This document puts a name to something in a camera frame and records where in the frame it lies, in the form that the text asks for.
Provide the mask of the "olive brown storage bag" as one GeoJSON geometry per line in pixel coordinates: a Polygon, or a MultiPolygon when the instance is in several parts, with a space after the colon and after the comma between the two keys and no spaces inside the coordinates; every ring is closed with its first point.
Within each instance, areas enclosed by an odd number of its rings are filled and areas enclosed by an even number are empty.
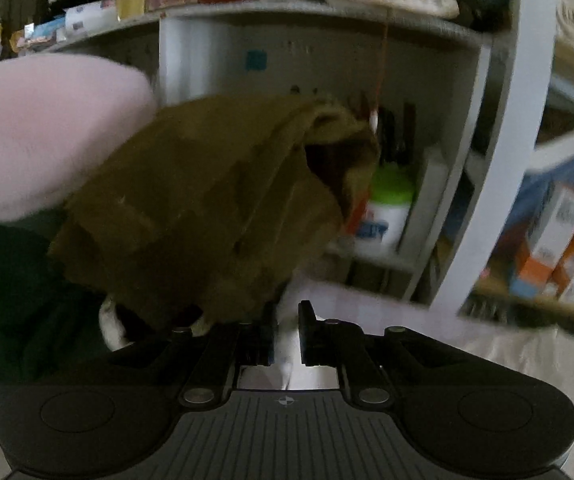
{"type": "Polygon", "coordinates": [[[368,122],[333,99],[170,106],[72,195],[50,251],[149,325],[248,320],[339,235],[378,158],[368,122]]]}

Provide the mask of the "green capped white bottle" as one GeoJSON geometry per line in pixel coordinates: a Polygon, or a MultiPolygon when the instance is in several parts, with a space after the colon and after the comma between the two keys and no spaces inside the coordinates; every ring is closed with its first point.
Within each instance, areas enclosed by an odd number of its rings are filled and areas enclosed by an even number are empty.
{"type": "Polygon", "coordinates": [[[354,235],[358,252],[394,252],[412,208],[415,185],[398,165],[379,167],[360,225],[354,235]]]}

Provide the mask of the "wooden bookshelf with books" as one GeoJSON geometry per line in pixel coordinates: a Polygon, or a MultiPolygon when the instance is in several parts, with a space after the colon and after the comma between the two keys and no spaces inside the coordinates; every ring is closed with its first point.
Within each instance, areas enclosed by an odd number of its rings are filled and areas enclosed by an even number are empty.
{"type": "Polygon", "coordinates": [[[574,314],[574,114],[546,108],[496,254],[473,291],[574,314]]]}

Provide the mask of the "pink cartoon bed sheet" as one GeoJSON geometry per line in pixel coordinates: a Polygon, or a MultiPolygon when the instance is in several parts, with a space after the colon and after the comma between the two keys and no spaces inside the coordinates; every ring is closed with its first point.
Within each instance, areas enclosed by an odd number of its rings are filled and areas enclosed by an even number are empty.
{"type": "MultiPolygon", "coordinates": [[[[337,284],[299,276],[282,294],[276,308],[278,336],[276,362],[281,387],[307,389],[332,386],[330,372],[301,364],[298,303],[308,300],[319,318],[337,318],[359,325],[365,333],[381,335],[401,325],[476,356],[544,380],[563,391],[574,404],[574,335],[559,327],[519,330],[469,318],[456,318],[337,284]]],[[[574,479],[574,445],[564,471],[574,479]]]]}

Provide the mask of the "orange white box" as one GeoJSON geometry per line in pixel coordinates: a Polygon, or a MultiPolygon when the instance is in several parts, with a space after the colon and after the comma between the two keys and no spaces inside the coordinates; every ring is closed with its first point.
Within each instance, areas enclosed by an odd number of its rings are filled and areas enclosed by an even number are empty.
{"type": "Polygon", "coordinates": [[[552,182],[532,219],[511,267],[509,291],[537,296],[552,276],[574,234],[574,188],[552,182]]]}

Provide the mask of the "white cabinet shelf unit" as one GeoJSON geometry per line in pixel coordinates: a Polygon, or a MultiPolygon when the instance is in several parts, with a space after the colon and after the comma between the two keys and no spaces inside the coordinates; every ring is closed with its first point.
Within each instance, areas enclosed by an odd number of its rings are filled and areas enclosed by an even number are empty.
{"type": "Polygon", "coordinates": [[[488,40],[319,6],[195,6],[158,23],[153,120],[66,201],[66,278],[146,323],[256,318],[356,218],[380,159],[376,101],[418,108],[458,168],[488,40]]]}

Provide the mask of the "pink plush slipper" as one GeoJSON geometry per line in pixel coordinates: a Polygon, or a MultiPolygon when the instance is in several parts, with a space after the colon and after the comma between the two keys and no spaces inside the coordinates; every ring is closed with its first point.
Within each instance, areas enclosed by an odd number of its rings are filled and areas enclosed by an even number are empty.
{"type": "Polygon", "coordinates": [[[0,222],[59,206],[157,107],[144,72],[100,56],[0,62],[0,222]]]}

